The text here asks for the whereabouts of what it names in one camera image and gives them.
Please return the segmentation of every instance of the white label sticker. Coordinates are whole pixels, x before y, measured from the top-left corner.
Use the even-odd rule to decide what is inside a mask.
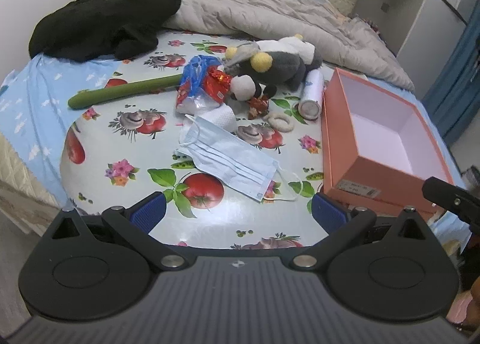
[[[382,192],[376,188],[372,188],[367,185],[358,184],[356,182],[349,181],[349,180],[340,180],[340,182],[337,184],[337,189],[354,193],[360,196],[366,196],[372,199],[380,195],[380,193]]]

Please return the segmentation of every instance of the plastic bag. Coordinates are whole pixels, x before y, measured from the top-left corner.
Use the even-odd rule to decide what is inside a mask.
[[[231,77],[217,70],[220,61],[207,55],[194,56],[184,67],[176,109],[182,114],[200,114],[219,107],[230,88]]]

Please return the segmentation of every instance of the beige comforter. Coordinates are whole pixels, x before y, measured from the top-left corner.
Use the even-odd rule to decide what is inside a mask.
[[[325,61],[413,90],[412,81],[371,28],[322,0],[182,0],[167,28],[280,39],[296,33]]]

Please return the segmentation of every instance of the blue gripper pad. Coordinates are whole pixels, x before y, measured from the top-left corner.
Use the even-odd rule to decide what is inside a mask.
[[[317,193],[311,201],[311,216],[328,234],[340,229],[347,222],[347,212],[323,193]]]
[[[166,203],[164,194],[153,198],[130,216],[130,222],[148,234],[165,216]]]

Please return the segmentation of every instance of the floral tablecloth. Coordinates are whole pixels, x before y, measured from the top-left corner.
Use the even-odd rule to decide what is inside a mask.
[[[189,41],[189,36],[202,38]],[[141,79],[148,79],[146,68],[177,74],[194,54],[221,54],[232,42],[169,33],[157,51],[131,62],[137,65],[137,74],[130,67],[129,73],[119,71],[115,76],[127,77],[128,82],[139,81],[141,74]],[[67,136],[61,161],[63,186],[83,214],[99,214],[114,205],[130,207],[154,191],[164,191],[169,201],[166,213],[150,235],[169,245],[249,249],[315,244],[327,236],[311,215],[312,197],[323,183],[321,127],[319,120],[307,121],[298,114],[300,93],[301,89],[291,93],[279,88],[270,100],[271,111],[291,115],[295,128],[289,133],[280,133],[261,119],[248,120],[248,106],[229,101],[238,135],[246,128],[258,131],[262,140],[249,143],[302,180],[303,188],[293,176],[283,181],[276,173],[265,196],[291,196],[302,189],[294,202],[255,202],[198,171],[190,158],[174,154],[183,125],[183,116],[174,110],[175,90],[87,110]],[[126,121],[132,119],[140,122]]]

